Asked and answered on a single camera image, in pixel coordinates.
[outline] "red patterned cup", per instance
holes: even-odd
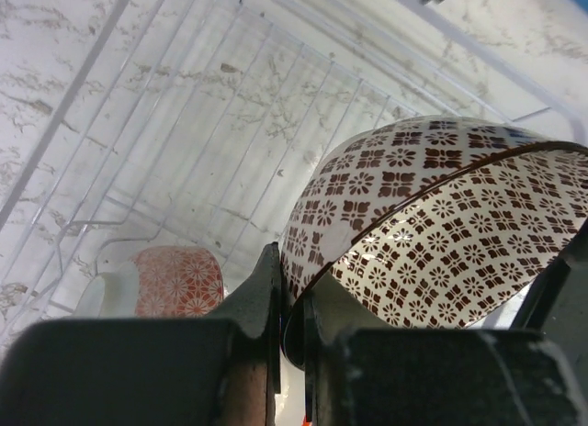
[[[330,272],[395,327],[460,328],[531,282],[588,216],[588,150],[474,118],[364,132],[285,229],[288,302]]]
[[[77,317],[202,316],[223,299],[221,269],[206,249],[152,247],[135,254],[116,273],[91,281]]]

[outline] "wire dish rack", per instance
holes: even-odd
[[[327,152],[439,113],[584,136],[418,0],[117,0],[4,198],[0,342],[147,246],[211,250],[230,293]]]

